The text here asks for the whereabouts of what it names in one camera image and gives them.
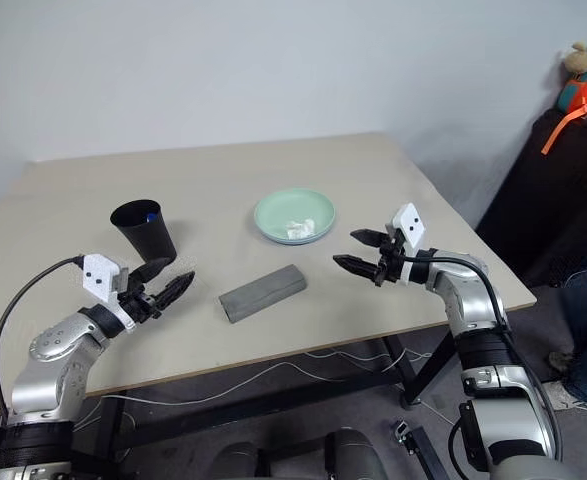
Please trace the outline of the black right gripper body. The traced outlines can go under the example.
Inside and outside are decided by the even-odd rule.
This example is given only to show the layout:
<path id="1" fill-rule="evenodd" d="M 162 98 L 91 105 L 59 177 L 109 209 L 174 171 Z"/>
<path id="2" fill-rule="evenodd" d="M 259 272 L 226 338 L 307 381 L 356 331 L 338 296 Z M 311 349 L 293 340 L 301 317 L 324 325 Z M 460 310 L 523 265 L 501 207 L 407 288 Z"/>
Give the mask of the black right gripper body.
<path id="1" fill-rule="evenodd" d="M 381 287 L 384 282 L 395 283 L 401 277 L 405 255 L 402 232 L 396 231 L 393 236 L 386 235 L 380 244 L 379 253 L 374 284 Z"/>

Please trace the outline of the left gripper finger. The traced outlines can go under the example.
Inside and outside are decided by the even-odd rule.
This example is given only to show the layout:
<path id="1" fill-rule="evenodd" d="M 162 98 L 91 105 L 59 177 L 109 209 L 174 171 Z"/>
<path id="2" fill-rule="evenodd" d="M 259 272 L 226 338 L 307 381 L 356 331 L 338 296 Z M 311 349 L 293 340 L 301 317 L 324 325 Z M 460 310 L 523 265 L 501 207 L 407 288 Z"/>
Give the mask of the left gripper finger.
<path id="1" fill-rule="evenodd" d="M 194 271 L 189 271 L 175 277 L 161 292 L 154 296 L 154 308 L 159 312 L 166 310 L 186 292 L 194 278 Z"/>
<path id="2" fill-rule="evenodd" d="M 144 263 L 130 273 L 130 286 L 138 287 L 156 278 L 172 262 L 169 257 L 160 257 Z"/>

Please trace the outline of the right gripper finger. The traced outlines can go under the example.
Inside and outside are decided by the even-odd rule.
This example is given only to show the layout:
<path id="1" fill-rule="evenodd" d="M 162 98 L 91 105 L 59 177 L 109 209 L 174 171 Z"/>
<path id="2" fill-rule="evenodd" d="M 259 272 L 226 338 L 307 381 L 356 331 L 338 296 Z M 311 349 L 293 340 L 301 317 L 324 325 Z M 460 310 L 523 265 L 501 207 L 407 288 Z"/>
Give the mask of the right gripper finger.
<path id="1" fill-rule="evenodd" d="M 378 284 L 376 280 L 378 267 L 375 264 L 350 254 L 334 255 L 333 260 L 347 272 Z"/>
<path id="2" fill-rule="evenodd" d="M 357 229 L 350 233 L 350 236 L 360 243 L 370 247 L 381 247 L 389 241 L 387 233 L 371 229 Z"/>

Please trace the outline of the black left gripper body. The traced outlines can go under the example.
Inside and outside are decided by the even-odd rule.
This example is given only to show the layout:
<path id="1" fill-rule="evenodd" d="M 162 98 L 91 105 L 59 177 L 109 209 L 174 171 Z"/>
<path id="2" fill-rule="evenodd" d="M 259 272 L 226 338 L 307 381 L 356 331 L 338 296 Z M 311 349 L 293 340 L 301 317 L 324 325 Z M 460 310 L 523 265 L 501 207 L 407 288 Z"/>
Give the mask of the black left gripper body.
<path id="1" fill-rule="evenodd" d="M 117 294 L 117 300 L 119 306 L 135 323 L 145 323 L 149 319 L 158 319 L 161 316 L 158 295 L 147 293 L 143 283 L 130 283 L 124 292 Z"/>

